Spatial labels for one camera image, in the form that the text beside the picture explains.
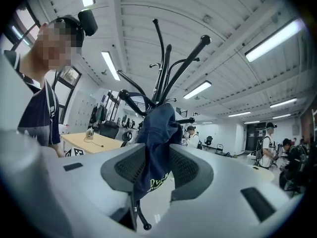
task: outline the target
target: man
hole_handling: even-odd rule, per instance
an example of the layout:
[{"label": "man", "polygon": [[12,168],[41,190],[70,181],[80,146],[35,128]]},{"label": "man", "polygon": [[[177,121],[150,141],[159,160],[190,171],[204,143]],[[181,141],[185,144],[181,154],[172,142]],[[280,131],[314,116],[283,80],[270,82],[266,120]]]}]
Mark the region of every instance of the man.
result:
[{"label": "man", "polygon": [[288,180],[292,180],[297,172],[300,170],[301,155],[306,154],[306,149],[303,146],[293,146],[292,141],[285,138],[283,140],[283,148],[287,154],[285,166],[281,166],[281,174],[279,176],[279,186],[281,189],[285,188]]},{"label": "man", "polygon": [[271,160],[277,158],[275,154],[275,141],[273,140],[274,125],[271,122],[266,124],[266,135],[262,142],[263,156],[260,159],[260,167],[268,169],[271,164]]},{"label": "man", "polygon": [[199,136],[195,132],[195,128],[190,125],[187,127],[187,132],[190,135],[190,138],[187,140],[187,146],[197,148],[199,143]]},{"label": "man", "polygon": [[296,137],[294,137],[293,141],[291,141],[292,145],[296,145]]},{"label": "man", "polygon": [[56,19],[50,24],[44,23],[38,33],[38,37],[31,50],[20,58],[14,51],[5,51],[9,57],[13,54],[19,61],[15,68],[20,73],[38,81],[41,90],[36,92],[18,126],[18,131],[37,139],[41,146],[53,148],[59,157],[65,156],[59,148],[58,131],[59,105],[56,97],[56,110],[51,120],[47,105],[45,75],[50,70],[61,70],[70,65],[72,54],[78,53],[84,35],[76,23],[72,23],[72,16],[66,16],[70,20]]}]

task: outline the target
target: ceiling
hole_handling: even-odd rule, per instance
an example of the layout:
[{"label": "ceiling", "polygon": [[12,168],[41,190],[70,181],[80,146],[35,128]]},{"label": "ceiling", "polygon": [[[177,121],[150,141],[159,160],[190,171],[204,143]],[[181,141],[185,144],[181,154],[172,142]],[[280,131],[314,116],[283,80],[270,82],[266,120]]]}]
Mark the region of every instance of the ceiling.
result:
[{"label": "ceiling", "polygon": [[[43,5],[56,16],[77,16],[84,8],[82,0],[43,0]],[[149,64],[160,62],[159,39],[152,23],[157,18],[165,47],[172,45],[170,64],[185,59],[202,35],[212,40],[199,54],[201,61],[193,62],[173,86],[169,97],[177,98],[177,107],[210,119],[250,111],[237,119],[252,121],[296,115],[316,93],[316,61],[306,30],[254,62],[244,55],[298,17],[286,0],[96,0],[89,8],[99,29],[85,38],[81,65],[106,89],[132,90],[123,79],[113,78],[101,51],[109,51],[115,67],[152,96],[158,67],[149,68]],[[183,99],[186,91],[205,80],[212,87],[201,92],[198,100]],[[292,97],[298,101],[269,107]]]}]

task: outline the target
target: baseball cap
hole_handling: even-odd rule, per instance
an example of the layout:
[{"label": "baseball cap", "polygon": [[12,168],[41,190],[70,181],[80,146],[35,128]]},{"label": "baseball cap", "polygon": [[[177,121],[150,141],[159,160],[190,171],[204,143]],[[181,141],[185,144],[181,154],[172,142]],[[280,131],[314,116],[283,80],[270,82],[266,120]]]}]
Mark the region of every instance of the baseball cap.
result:
[{"label": "baseball cap", "polygon": [[272,124],[271,122],[268,122],[266,124],[266,128],[274,128],[274,124]]}]

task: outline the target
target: white table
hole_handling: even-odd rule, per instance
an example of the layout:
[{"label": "white table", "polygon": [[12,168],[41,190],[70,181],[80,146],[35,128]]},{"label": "white table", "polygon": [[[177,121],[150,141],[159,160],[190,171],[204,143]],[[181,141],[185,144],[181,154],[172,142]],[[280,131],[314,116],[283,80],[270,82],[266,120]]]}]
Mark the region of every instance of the white table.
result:
[{"label": "white table", "polygon": [[270,170],[253,165],[248,165],[248,167],[254,170],[254,173],[257,173],[263,181],[271,182],[274,180],[274,174]]}]

